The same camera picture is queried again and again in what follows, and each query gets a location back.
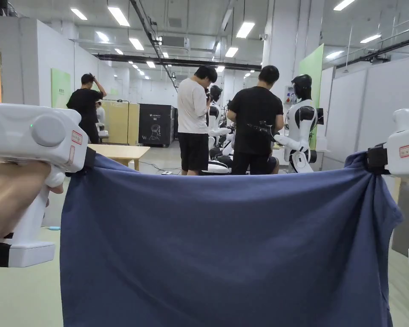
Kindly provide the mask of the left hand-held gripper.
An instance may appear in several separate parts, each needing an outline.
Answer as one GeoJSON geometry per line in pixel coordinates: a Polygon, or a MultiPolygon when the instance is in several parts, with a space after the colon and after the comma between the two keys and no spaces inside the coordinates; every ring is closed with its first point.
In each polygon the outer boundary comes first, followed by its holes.
{"type": "Polygon", "coordinates": [[[42,161],[51,172],[39,194],[21,215],[13,232],[0,238],[0,267],[29,267],[53,260],[55,244],[38,241],[49,189],[67,173],[93,166],[95,151],[72,109],[0,103],[0,160],[24,165],[42,161]]]}

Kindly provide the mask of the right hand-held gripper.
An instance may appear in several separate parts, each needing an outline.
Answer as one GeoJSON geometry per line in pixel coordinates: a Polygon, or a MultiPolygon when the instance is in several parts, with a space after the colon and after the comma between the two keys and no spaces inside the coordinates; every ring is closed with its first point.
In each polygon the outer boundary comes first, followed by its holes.
{"type": "Polygon", "coordinates": [[[377,175],[399,178],[394,193],[403,214],[403,225],[393,234],[392,249],[405,255],[409,262],[409,109],[393,113],[396,131],[385,143],[366,152],[366,168],[377,175]]]}

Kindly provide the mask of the person's left hand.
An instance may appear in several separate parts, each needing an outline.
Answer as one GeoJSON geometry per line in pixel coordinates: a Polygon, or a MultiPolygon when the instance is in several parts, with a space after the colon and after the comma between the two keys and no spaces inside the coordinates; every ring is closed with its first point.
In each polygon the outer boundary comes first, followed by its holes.
{"type": "Polygon", "coordinates": [[[22,166],[0,161],[0,238],[14,230],[50,172],[50,165],[39,161],[22,166]]]}

